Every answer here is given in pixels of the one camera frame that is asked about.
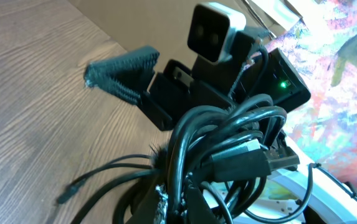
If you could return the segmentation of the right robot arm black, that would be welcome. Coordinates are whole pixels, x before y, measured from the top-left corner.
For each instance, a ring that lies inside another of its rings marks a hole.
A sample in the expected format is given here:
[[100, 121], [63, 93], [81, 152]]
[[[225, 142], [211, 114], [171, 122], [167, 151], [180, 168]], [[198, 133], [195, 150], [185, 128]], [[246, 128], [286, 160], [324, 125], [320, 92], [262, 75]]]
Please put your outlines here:
[[154, 67], [159, 52], [144, 46], [123, 55], [90, 62], [85, 84], [139, 107], [161, 131], [172, 130], [191, 108], [211, 105], [230, 109], [252, 96], [269, 95], [275, 106], [291, 112], [311, 93], [280, 49], [244, 62], [230, 59], [213, 65], [197, 58], [193, 68], [170, 60], [162, 72]]

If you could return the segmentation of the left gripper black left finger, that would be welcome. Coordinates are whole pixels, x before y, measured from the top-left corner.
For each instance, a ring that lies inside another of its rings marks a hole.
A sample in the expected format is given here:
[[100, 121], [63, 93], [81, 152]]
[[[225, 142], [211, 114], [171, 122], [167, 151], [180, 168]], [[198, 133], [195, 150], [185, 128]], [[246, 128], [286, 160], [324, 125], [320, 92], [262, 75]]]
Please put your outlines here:
[[129, 224], [167, 223], [168, 196], [162, 177], [140, 179], [129, 188]]

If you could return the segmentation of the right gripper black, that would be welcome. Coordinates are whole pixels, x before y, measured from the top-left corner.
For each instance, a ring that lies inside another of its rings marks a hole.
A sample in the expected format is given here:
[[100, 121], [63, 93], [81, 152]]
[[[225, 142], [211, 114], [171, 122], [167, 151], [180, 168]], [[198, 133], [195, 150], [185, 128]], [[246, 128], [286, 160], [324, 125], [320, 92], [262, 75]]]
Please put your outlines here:
[[174, 129], [191, 108], [201, 105], [232, 108], [235, 80], [241, 63], [230, 59], [211, 64], [198, 57], [193, 68], [171, 59], [155, 73], [160, 53], [147, 45], [117, 57], [90, 62], [83, 79], [121, 100], [137, 105], [161, 131]]

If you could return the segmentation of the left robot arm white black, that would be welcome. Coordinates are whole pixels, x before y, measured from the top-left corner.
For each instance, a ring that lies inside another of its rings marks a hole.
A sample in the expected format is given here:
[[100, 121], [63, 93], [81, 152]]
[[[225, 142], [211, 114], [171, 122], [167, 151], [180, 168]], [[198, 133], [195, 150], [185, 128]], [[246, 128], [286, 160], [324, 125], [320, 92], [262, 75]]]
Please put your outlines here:
[[[194, 146], [202, 146], [206, 150], [206, 146], [212, 148], [212, 143], [215, 143], [219, 147], [218, 144], [223, 145], [222, 140], [218, 138], [211, 138], [211, 137], [204, 137], [204, 140], [200, 140]], [[298, 170], [297, 174], [289, 174], [290, 176], [287, 178], [293, 181], [293, 183], [298, 186], [297, 188], [300, 189], [301, 181], [305, 180], [304, 178], [307, 177], [307, 188], [304, 191], [304, 197], [300, 200], [298, 207], [296, 210], [290, 212], [287, 216], [281, 218], [265, 218], [260, 217], [247, 209], [243, 212], [246, 215], [250, 215], [250, 219], [253, 221], [261, 222], [261, 223], [286, 223], [296, 219], [299, 215], [306, 210], [307, 207], [310, 207], [316, 212], [316, 216], [318, 215], [324, 222], [327, 223], [357, 223], [357, 220], [353, 219], [350, 220], [349, 218], [357, 218], [357, 196], [355, 192], [352, 191], [350, 188], [351, 186], [345, 187], [343, 183], [341, 183], [338, 179], [333, 177], [330, 173], [328, 173], [325, 169], [323, 169], [320, 164], [309, 163], [307, 165], [308, 173], [303, 174], [304, 177], [300, 177], [300, 170]], [[313, 177], [317, 177], [316, 174], [313, 174], [313, 169], [318, 169], [319, 171], [315, 171], [318, 175], [325, 175], [322, 182], [317, 183], [316, 180], [313, 180]], [[200, 203], [199, 205], [194, 206], [194, 210], [189, 209], [189, 215], [194, 215], [194, 218], [189, 216], [189, 218], [184, 217], [178, 218], [177, 223], [184, 223], [189, 221], [189, 223], [222, 223], [225, 221], [224, 218], [217, 219], [215, 215], [212, 214], [211, 209], [208, 205], [206, 205], [206, 201], [203, 196], [200, 196], [200, 190], [195, 190], [195, 193], [200, 198], [194, 198], [192, 196], [189, 199], [195, 199], [194, 202]], [[348, 194], [349, 196], [344, 197], [339, 195]], [[351, 202], [348, 200], [344, 201], [345, 198], [349, 198], [355, 202]], [[133, 216], [128, 220], [127, 223], [166, 223], [165, 222], [165, 214], [166, 211], [162, 210], [161, 212], [159, 207], [159, 201], [154, 206], [155, 208], [150, 212], [144, 210], [142, 213], [134, 213]]]

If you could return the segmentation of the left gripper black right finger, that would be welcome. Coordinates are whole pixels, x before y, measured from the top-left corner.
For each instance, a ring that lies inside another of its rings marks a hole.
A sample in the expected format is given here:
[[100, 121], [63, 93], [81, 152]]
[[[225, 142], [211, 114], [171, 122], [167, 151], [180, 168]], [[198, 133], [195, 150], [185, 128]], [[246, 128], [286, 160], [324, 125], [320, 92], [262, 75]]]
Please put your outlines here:
[[223, 204], [222, 197], [217, 190], [208, 182], [201, 182], [199, 185], [192, 178], [187, 177], [184, 181], [184, 200], [186, 204], [187, 223], [192, 224], [220, 224], [222, 220], [215, 216], [210, 206], [207, 204], [201, 189], [206, 189], [214, 197], [218, 206]]

